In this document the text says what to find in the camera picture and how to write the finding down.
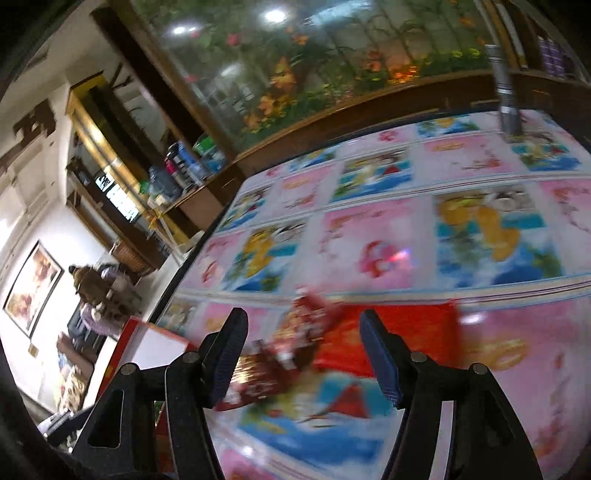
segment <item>plastic bottle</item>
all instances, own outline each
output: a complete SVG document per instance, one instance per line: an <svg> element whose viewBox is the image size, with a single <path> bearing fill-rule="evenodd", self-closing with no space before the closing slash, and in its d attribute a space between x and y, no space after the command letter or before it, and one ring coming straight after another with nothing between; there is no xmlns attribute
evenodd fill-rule
<svg viewBox="0 0 591 480"><path fill-rule="evenodd" d="M191 188L190 183L184 178L183 173L177 169L177 167L174 165L174 162L170 158L164 160L164 164L166 165L166 171L170 174L174 181L178 183L178 186L180 186L183 191Z"/></svg>

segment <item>red gift box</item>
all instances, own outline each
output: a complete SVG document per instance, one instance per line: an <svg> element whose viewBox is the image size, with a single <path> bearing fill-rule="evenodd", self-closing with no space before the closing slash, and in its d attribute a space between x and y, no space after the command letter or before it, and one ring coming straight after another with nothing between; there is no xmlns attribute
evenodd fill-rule
<svg viewBox="0 0 591 480"><path fill-rule="evenodd" d="M437 305L347 305L343 320L324 335L314 366L340 370L359 377L373 377L369 359L359 336L359 316L373 309L386 330L400 335L411 351L421 351L440 365L460 363L458 314L453 303Z"/></svg>

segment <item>screw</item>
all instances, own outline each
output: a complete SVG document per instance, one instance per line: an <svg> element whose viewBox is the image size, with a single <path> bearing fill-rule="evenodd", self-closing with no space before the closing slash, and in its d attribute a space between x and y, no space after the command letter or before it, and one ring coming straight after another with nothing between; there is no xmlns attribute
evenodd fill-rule
<svg viewBox="0 0 591 480"><path fill-rule="evenodd" d="M474 364L472 365L472 369L474 370L474 373L478 375L485 375L488 373L488 367L484 364Z"/></svg>
<svg viewBox="0 0 591 480"><path fill-rule="evenodd" d="M131 375L138 369L136 364L125 364L121 367L121 375Z"/></svg>
<svg viewBox="0 0 591 480"><path fill-rule="evenodd" d="M194 364L199 361L199 354L197 352L187 352L183 355L183 362L186 364Z"/></svg>
<svg viewBox="0 0 591 480"><path fill-rule="evenodd" d="M422 364L427 359L427 355L423 352L413 352L410 354L410 359L417 364Z"/></svg>

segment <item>table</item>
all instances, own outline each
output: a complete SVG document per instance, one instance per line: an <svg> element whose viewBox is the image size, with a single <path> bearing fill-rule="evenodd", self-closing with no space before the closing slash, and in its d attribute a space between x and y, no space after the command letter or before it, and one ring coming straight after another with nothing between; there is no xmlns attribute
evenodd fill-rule
<svg viewBox="0 0 591 480"><path fill-rule="evenodd" d="M455 299L465 362L491 367L558 478L591 426L591 155L542 112L522 121L515 144L497 112L470 113L247 179L157 324L198 345L240 306L248 348L299 286L351 303ZM374 379L310 369L290 392L208 420L227 478L377 480L401 417ZM451 419L444 405L433 479Z"/></svg>

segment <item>blue claw pad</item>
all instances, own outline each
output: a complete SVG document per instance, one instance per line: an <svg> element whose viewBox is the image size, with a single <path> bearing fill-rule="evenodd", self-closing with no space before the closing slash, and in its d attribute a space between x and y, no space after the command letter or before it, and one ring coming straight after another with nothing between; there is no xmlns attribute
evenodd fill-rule
<svg viewBox="0 0 591 480"><path fill-rule="evenodd" d="M388 352L385 341L376 328L375 322L379 322L379 319L371 319L365 312L362 313L359 319L359 333L363 347L374 369L379 388L384 397L396 407L398 402L402 400L402 392L398 383L398 368Z"/></svg>

